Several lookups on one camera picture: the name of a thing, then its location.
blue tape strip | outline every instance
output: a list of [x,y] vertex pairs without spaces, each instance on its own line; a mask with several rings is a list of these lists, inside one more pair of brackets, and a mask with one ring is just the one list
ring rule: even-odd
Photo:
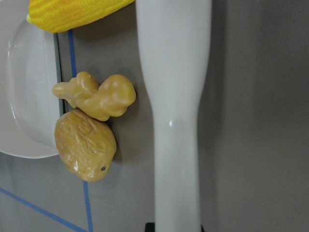
[[69,37],[72,77],[76,77],[77,71],[76,71],[76,61],[75,61],[74,38],[73,38],[72,30],[68,30],[68,37]]
[[88,230],[89,230],[89,232],[93,232],[92,218],[91,218],[91,208],[90,208],[90,201],[89,201],[88,182],[83,181],[83,183],[84,183],[84,199],[85,199],[87,219],[88,219]]
[[[77,72],[76,72],[76,61],[75,61],[75,50],[74,50],[74,37],[73,37],[72,30],[68,31],[68,37],[69,37],[72,77],[76,77]],[[83,185],[84,185],[84,200],[85,200],[87,220],[88,220],[88,230],[89,232],[93,232],[88,182],[83,181]]]
[[82,228],[80,228],[80,227],[78,227],[78,226],[76,226],[76,225],[74,225],[74,224],[72,224],[72,223],[70,223],[70,222],[60,218],[60,217],[58,217],[55,214],[52,214],[52,213],[50,213],[50,212],[48,212],[48,211],[46,211],[46,210],[44,210],[44,209],[34,205],[34,204],[26,201],[25,199],[22,199],[21,197],[16,196],[15,194],[13,194],[13,193],[11,193],[11,192],[9,192],[9,191],[1,188],[1,187],[0,187],[0,192],[4,193],[5,195],[7,195],[7,196],[9,196],[11,198],[13,198],[14,200],[19,201],[20,203],[30,207],[31,209],[34,209],[35,211],[38,211],[39,213],[41,213],[41,214],[43,214],[43,215],[45,215],[45,216],[55,220],[56,222],[66,226],[66,227],[69,227],[70,229],[72,229],[72,230],[74,230],[76,232],[87,232],[86,230],[84,230],[84,229],[82,229]]

white handle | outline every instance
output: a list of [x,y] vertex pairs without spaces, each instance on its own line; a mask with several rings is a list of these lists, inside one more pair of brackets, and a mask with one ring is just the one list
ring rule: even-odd
[[140,60],[154,115],[155,230],[200,232],[197,112],[211,0],[136,0]]

plastic corn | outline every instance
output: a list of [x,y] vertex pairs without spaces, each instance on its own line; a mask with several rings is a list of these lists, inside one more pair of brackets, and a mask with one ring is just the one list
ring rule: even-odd
[[27,21],[57,33],[97,21],[134,0],[30,0]]

gray surface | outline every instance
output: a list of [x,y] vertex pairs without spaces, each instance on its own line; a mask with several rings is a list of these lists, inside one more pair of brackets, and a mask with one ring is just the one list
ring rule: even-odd
[[[309,2],[214,1],[199,111],[202,223],[207,232],[309,230]],[[77,71],[120,73],[138,93],[110,120],[107,176],[89,183],[94,231],[154,221],[153,129],[139,64],[134,4],[74,31]],[[71,77],[67,35],[62,73]],[[87,229],[83,184],[58,157],[0,155],[0,187]],[[0,193],[0,231],[71,231]]]

potato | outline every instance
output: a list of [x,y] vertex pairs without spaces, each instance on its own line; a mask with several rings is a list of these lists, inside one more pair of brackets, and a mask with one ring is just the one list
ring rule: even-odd
[[55,140],[67,169],[89,182],[106,175],[116,152],[111,129],[81,110],[70,111],[58,119]]

